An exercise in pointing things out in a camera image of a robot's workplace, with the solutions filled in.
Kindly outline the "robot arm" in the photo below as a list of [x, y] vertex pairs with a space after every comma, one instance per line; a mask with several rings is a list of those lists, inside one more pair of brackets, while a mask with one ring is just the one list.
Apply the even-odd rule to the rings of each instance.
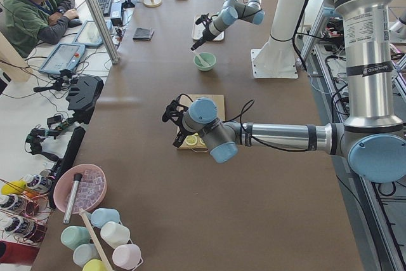
[[[308, 0], [278, 0], [268, 42], [253, 49], [255, 78], [297, 78], [295, 66], [288, 67], [288, 44], [294, 40]], [[346, 83], [350, 114], [344, 123], [325, 126], [242, 123], [241, 113], [222, 121], [216, 104], [198, 98], [190, 106], [180, 104], [180, 94], [165, 110], [162, 121], [178, 126], [173, 143], [180, 147], [187, 136], [197, 133], [218, 163], [231, 159], [237, 145], [264, 145], [286, 152], [323, 150], [344, 157], [359, 176], [375, 183], [388, 183], [405, 176], [405, 135], [403, 121], [393, 108], [388, 5], [392, 0], [324, 0], [333, 13], [343, 18]], [[265, 12], [262, 0], [225, 0], [213, 20], [203, 23], [202, 37], [191, 47], [195, 51], [217, 38], [237, 20], [260, 24]]]
[[207, 13], [198, 17], [195, 24], [202, 24], [204, 30], [202, 36], [192, 45], [191, 50], [194, 51], [204, 43], [213, 41], [236, 20], [260, 24], [265, 15], [261, 2], [262, 0], [248, 0], [246, 3], [240, 3], [238, 0], [225, 0], [220, 11], [213, 16]]

